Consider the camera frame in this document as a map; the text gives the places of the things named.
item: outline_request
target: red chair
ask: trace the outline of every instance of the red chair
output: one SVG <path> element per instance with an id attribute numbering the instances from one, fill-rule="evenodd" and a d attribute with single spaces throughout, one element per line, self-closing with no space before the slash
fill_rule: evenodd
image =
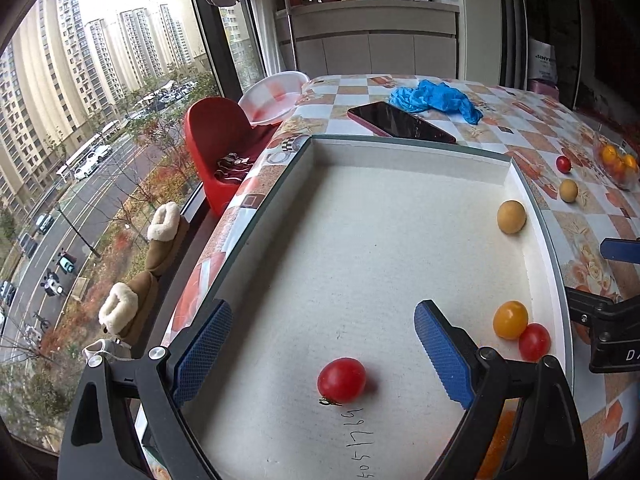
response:
<path id="1" fill-rule="evenodd" d="M 276 125 L 268 126 L 273 133 Z M 184 134 L 198 176 L 213 213 L 220 218 L 239 184 L 221 182 L 214 174 L 220 158 L 231 152 L 261 152 L 271 139 L 264 126 L 251 128 L 242 108 L 230 99 L 207 97 L 197 101 L 184 117 Z"/>

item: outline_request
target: tomato stem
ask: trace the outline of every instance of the tomato stem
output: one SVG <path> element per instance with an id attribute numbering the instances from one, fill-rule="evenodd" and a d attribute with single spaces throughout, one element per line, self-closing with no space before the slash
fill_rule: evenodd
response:
<path id="1" fill-rule="evenodd" d="M 318 402 L 323 406 L 341 406 L 340 402 L 333 402 L 332 400 L 329 400 L 326 397 L 323 397 Z"/>

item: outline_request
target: table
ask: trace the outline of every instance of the table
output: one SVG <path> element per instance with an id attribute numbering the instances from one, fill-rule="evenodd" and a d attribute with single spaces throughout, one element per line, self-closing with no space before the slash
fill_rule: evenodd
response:
<path id="1" fill-rule="evenodd" d="M 373 135 L 347 117 L 348 108 L 385 100 L 394 88 L 415 87 L 418 81 L 416 76 L 335 75 L 316 78 L 306 86 L 292 117 L 274 133 L 202 251 L 166 330 L 164 345 L 191 322 L 226 255 L 304 140 L 325 133 Z M 639 294 L 640 267 L 604 260 L 599 245 L 606 237 L 640 236 L 640 193 L 620 191 L 596 167 L 591 155 L 593 130 L 546 96 L 444 81 L 464 92 L 484 117 L 473 126 L 459 114 L 428 110 L 422 116 L 455 136 L 459 144 L 514 158 L 542 210 L 564 284 L 615 301 Z M 561 154 L 574 167 L 570 177 L 578 184 L 578 198 L 573 204 L 563 202 L 558 194 L 566 178 L 556 170 Z M 591 374 L 585 336 L 574 326 L 574 399 L 593 476 L 624 449 L 636 430 L 640 376 Z"/>

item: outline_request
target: metal pole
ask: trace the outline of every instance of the metal pole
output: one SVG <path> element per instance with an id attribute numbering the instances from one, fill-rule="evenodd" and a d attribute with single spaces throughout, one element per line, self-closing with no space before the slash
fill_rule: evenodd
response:
<path id="1" fill-rule="evenodd" d="M 84 239 L 84 237 L 80 234 L 80 231 L 78 231 L 78 229 L 76 229 L 76 226 L 75 226 L 75 225 L 73 225 L 73 224 L 71 223 L 71 220 L 69 220 L 69 218 L 67 218 L 67 217 L 66 217 L 66 215 L 62 212 L 62 208 L 60 207 L 60 204 L 56 204 L 56 209 L 60 212 L 60 214 L 62 215 L 62 218 L 64 218 L 64 219 L 65 219 L 66 223 L 68 223 L 68 224 L 69 224 L 69 227 L 71 227 L 71 228 L 74 230 L 74 232 L 75 232 L 75 233 L 80 237 L 80 239 L 84 242 L 84 244 L 85 244 L 87 247 L 89 247 L 89 250 L 90 250 L 93 254 L 95 254 L 95 256 L 96 256 L 97 258 L 101 258 L 100 253 L 98 253 L 98 251 L 96 251 L 96 250 L 92 247 L 92 245 Z"/>
<path id="2" fill-rule="evenodd" d="M 289 25 L 289 38 L 291 40 L 291 55 L 293 57 L 293 70 L 298 70 L 298 48 L 296 38 L 293 35 L 293 22 L 291 19 L 291 4 L 289 0 L 284 0 L 284 8 L 287 13 L 287 24 Z"/>

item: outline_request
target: tan ball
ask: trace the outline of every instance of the tan ball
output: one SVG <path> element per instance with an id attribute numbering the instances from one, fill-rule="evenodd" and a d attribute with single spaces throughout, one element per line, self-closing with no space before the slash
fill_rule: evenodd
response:
<path id="1" fill-rule="evenodd" d="M 498 208 L 497 220 L 500 231 L 512 235 L 522 229 L 527 221 L 527 213 L 520 202 L 507 200 Z"/>
<path id="2" fill-rule="evenodd" d="M 570 178 L 564 179 L 560 184 L 560 198 L 565 202 L 575 202 L 578 196 L 578 185 Z"/>

